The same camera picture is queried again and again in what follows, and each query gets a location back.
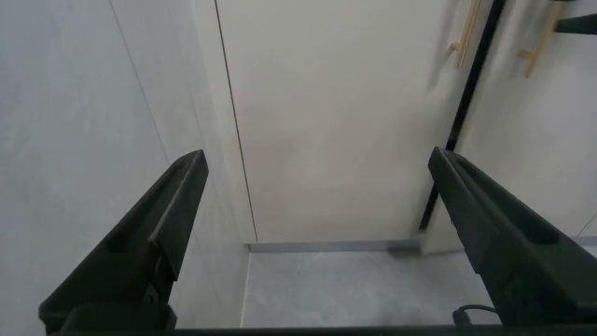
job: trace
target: concrete floor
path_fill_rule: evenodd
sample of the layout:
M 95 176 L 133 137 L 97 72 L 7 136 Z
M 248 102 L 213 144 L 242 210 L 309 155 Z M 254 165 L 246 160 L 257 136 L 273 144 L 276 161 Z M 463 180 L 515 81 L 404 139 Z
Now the concrete floor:
M 464 253 L 253 253 L 242 326 L 451 325 L 451 312 L 469 303 L 492 306 Z M 491 313 L 470 316 L 499 324 Z

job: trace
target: wooden handle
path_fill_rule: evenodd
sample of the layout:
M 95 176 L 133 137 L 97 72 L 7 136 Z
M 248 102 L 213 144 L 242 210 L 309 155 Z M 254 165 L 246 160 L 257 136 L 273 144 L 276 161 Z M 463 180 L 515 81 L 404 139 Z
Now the wooden handle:
M 543 28 L 543 33 L 541 33 L 541 37 L 539 38 L 539 42 L 535 46 L 533 51 L 529 50 L 521 50 L 519 51 L 519 57 L 524 60 L 529 60 L 529 65 L 526 68 L 525 76 L 528 78 L 530 77 L 537 67 L 541 56 L 545 53 L 545 50 L 548 48 L 549 41 L 551 40 L 551 36 L 553 35 L 553 31 L 556 28 L 556 24 L 558 24 L 558 19 L 562 15 L 563 11 L 566 9 L 566 3 L 563 1 L 554 1 L 553 5 L 551 5 L 551 11 L 549 12 L 548 21 Z
M 468 47 L 470 36 L 473 35 L 473 28 L 475 27 L 475 21 L 477 21 L 480 5 L 481 0 L 471 0 L 468 15 L 466 16 L 465 29 L 463 29 L 463 33 L 460 36 L 460 41 L 452 42 L 451 44 L 451 48 L 456 50 L 456 69 L 462 68 L 465 62 L 466 47 Z

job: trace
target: cable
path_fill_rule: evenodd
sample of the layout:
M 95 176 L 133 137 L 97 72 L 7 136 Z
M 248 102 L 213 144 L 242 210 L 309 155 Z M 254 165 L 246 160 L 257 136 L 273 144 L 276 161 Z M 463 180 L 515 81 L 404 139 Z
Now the cable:
M 466 304 L 458 309 L 456 309 L 452 314 L 451 318 L 454 321 L 456 326 L 470 326 L 472 323 L 470 322 L 470 317 L 466 313 L 468 309 L 478 309 L 483 310 L 486 312 L 491 312 L 497 314 L 495 308 L 488 307 L 482 304 Z

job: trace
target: white door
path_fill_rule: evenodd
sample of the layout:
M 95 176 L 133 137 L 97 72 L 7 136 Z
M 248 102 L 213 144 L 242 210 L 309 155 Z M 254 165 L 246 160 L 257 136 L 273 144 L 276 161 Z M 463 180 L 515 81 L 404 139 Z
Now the white door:
M 259 243 L 409 239 L 487 16 L 471 1 L 218 0 Z
M 526 77 L 518 54 L 536 46 L 553 2 L 509 4 L 456 151 L 576 236 L 597 213 L 597 37 L 554 33 Z M 591 13 L 597 2 L 581 0 L 562 17 Z M 426 235 L 427 252 L 462 248 L 441 201 Z

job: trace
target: baseboard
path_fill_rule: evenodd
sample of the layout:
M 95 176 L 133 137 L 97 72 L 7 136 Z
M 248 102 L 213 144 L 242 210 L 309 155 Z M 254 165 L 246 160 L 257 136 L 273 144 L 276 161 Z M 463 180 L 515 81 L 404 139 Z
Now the baseboard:
M 335 252 L 335 251 L 421 251 L 418 240 L 378 242 L 323 242 L 323 243 L 261 243 L 249 244 L 251 252 Z

